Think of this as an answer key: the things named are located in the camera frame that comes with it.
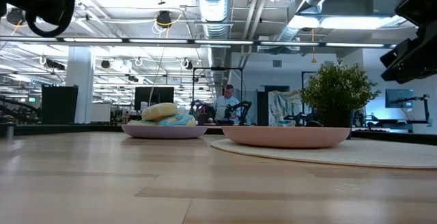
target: blue cloth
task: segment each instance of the blue cloth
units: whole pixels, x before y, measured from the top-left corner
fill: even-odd
[[[171,117],[167,117],[164,120],[160,121],[158,125],[161,126],[185,126],[189,121],[193,120],[194,117],[192,115],[173,115]]]
[[[234,106],[236,104],[239,104],[240,101],[238,101],[237,98],[235,97],[231,97],[231,98],[225,98],[224,96],[220,96],[218,97],[215,101],[214,101],[214,110],[216,111],[216,120],[232,120],[234,121],[234,123],[238,123],[239,118],[235,118],[235,119],[225,119],[225,111],[226,111],[226,107],[227,105],[231,105]],[[235,115],[238,115],[238,117],[241,116],[241,108],[238,108],[236,111],[234,111]]]

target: computer monitor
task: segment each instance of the computer monitor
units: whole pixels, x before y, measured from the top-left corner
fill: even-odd
[[[412,108],[412,100],[402,101],[408,98],[414,98],[414,92],[411,89],[386,89],[385,107],[410,109]]]
[[[149,102],[151,87],[136,87],[135,88],[135,110],[141,110],[141,102]],[[152,100],[150,104],[159,104],[163,102],[174,101],[174,87],[154,87]]]

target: pink bowl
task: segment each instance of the pink bowl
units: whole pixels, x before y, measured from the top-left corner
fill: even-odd
[[[224,126],[233,142],[272,148],[326,148],[343,142],[350,128]]]

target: white shirt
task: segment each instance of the white shirt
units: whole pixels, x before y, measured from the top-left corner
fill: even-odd
[[[224,96],[218,97],[214,101],[214,110],[216,111],[216,120],[229,120],[225,118],[225,111],[227,105],[234,106],[236,104],[239,104],[240,101],[238,101],[237,98],[231,97],[231,98],[225,98]],[[236,114],[240,117],[241,115],[241,108],[238,108],[236,111],[234,111],[233,114]],[[238,123],[238,118],[231,119],[234,121],[234,123]]]

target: green plant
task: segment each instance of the green plant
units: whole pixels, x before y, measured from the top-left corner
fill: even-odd
[[[378,97],[381,91],[372,91],[377,84],[358,64],[343,66],[341,62],[326,62],[309,78],[308,87],[300,91],[305,104],[319,111],[353,111]]]

